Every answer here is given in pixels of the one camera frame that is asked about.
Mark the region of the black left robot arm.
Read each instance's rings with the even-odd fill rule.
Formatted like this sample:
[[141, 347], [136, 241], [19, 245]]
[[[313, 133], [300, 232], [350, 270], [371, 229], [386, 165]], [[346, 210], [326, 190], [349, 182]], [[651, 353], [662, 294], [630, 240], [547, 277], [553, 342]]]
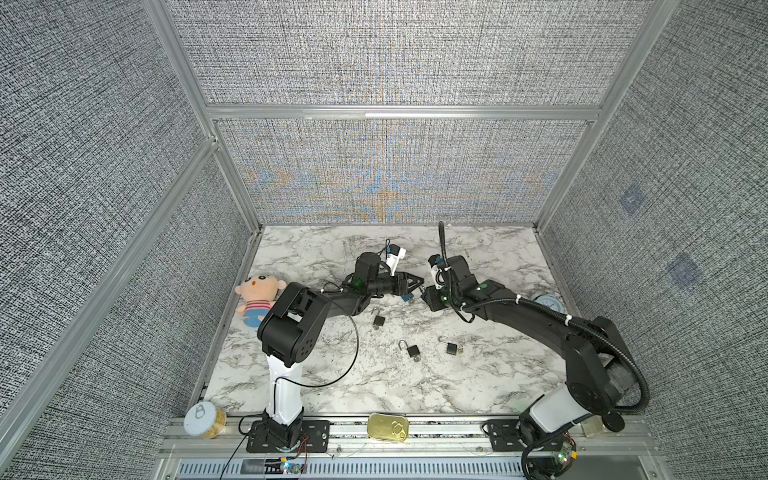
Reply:
[[336, 289], [288, 284], [258, 329], [270, 373], [268, 403], [258, 423], [265, 430], [265, 440], [280, 449], [291, 449], [301, 441], [301, 390], [308, 386], [301, 381], [303, 362], [328, 318], [353, 319], [372, 299], [408, 296], [423, 284], [422, 277], [399, 271], [374, 252], [359, 255], [355, 270]]

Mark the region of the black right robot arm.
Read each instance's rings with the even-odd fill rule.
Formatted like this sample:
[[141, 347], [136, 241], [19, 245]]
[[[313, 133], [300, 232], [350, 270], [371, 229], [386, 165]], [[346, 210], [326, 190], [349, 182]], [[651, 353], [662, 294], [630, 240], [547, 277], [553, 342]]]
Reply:
[[518, 417], [521, 443], [535, 449], [552, 435], [597, 416], [611, 431], [623, 416], [643, 412], [650, 387], [612, 320], [586, 320], [526, 299], [494, 280], [478, 281], [462, 256], [428, 259], [435, 284], [422, 299], [432, 311], [452, 309], [460, 319], [480, 318], [536, 340], [565, 362], [566, 379]]

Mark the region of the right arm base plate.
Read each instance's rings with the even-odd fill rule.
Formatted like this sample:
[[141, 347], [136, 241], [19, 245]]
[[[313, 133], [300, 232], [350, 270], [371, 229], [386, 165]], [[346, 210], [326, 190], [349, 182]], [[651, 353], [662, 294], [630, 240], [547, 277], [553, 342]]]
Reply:
[[[481, 430], [489, 438], [494, 452], [523, 452], [527, 446], [546, 435], [534, 423], [517, 417], [487, 420], [481, 425]], [[561, 435], [535, 447], [534, 451], [559, 452], [563, 448], [568, 450], [574, 447], [573, 440]]]

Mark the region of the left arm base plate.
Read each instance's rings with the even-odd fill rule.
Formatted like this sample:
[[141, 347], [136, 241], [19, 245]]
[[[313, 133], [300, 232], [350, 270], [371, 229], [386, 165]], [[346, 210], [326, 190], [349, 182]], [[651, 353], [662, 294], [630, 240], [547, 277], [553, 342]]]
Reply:
[[248, 453], [293, 454], [299, 449], [309, 453], [326, 453], [330, 439], [330, 422], [326, 420], [302, 420], [297, 418], [284, 425], [267, 418], [255, 422], [248, 434]]

